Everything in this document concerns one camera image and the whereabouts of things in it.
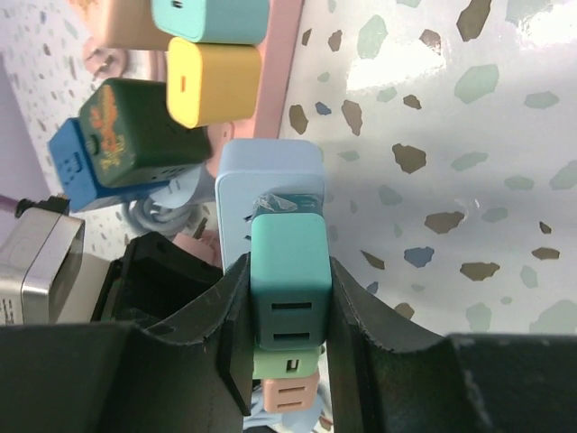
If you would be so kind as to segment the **light blue power strip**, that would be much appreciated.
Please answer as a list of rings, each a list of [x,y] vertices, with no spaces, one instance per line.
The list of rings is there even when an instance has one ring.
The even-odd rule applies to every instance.
[[[325,168],[320,149],[292,139],[233,139],[224,145],[215,180],[224,269],[251,250],[253,208],[268,193],[322,196]]]

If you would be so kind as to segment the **yellow charger plug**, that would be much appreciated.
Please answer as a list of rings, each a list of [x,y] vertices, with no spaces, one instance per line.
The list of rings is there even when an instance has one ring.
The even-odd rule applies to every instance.
[[[167,51],[169,114],[188,129],[248,119],[260,77],[261,55],[254,46],[174,37]]]

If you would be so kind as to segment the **pink deer cube socket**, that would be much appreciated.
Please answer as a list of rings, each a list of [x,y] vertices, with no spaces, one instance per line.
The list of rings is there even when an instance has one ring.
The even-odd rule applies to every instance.
[[[157,28],[150,0],[68,0],[96,42],[106,48],[166,51],[171,36]]]

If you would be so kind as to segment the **turquoise charger plug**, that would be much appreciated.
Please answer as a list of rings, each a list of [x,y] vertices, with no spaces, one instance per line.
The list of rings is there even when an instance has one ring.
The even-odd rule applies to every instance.
[[[194,43],[257,45],[267,32],[268,0],[153,0],[153,21]]]

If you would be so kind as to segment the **teal green charger plug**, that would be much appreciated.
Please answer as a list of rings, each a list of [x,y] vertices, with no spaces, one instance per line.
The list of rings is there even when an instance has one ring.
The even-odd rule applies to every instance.
[[[316,213],[257,216],[250,266],[259,346],[296,350],[324,343],[333,287],[324,218]]]

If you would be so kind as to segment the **pink power strip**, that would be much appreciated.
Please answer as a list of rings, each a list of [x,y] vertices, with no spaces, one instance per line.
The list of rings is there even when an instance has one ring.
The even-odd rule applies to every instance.
[[[261,80],[254,115],[250,119],[223,124],[220,143],[234,138],[279,137],[303,4],[299,0],[270,2],[267,34],[258,46]]]

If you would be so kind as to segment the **light green charger plug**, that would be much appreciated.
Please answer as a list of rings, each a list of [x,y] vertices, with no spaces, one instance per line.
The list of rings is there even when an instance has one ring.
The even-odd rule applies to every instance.
[[[312,375],[318,366],[321,347],[298,350],[262,349],[254,347],[253,372],[254,380],[290,379]]]

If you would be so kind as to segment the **pink brown charger plug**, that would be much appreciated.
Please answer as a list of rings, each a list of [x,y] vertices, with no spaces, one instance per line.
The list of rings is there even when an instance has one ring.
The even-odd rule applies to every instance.
[[[308,410],[316,399],[320,374],[300,378],[263,379],[263,408],[268,413]]]

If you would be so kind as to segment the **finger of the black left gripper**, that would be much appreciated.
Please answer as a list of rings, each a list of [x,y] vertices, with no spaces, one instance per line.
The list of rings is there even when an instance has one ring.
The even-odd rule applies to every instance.
[[[158,233],[135,237],[110,263],[91,320],[159,323],[223,276]]]

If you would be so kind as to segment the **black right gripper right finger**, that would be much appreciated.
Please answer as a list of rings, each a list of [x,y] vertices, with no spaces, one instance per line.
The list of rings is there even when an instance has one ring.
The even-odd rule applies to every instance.
[[[576,339],[439,336],[332,261],[326,341],[337,432],[573,432]]]

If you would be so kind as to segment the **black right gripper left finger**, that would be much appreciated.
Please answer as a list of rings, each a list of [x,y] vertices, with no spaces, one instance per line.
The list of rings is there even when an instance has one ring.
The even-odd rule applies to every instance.
[[[4,432],[239,432],[252,395],[250,258],[153,327],[1,330]]]

